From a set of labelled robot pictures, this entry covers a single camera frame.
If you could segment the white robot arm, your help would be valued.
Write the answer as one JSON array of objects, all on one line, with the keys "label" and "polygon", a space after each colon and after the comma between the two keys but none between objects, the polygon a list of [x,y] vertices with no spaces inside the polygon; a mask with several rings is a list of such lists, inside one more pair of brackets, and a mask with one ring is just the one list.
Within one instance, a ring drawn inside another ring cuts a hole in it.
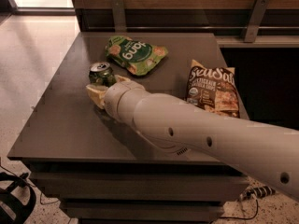
[{"label": "white robot arm", "polygon": [[198,150],[273,189],[299,199],[299,132],[220,116],[175,96],[150,93],[132,81],[89,84],[90,99],[152,146]]}]

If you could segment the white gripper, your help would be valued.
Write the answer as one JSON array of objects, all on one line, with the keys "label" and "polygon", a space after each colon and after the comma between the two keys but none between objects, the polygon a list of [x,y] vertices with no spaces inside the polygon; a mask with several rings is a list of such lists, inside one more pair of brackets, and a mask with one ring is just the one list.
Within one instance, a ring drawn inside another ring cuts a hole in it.
[{"label": "white gripper", "polygon": [[116,82],[107,86],[89,84],[86,91],[91,100],[118,122],[132,124],[136,105],[150,93],[128,77],[114,75]]}]

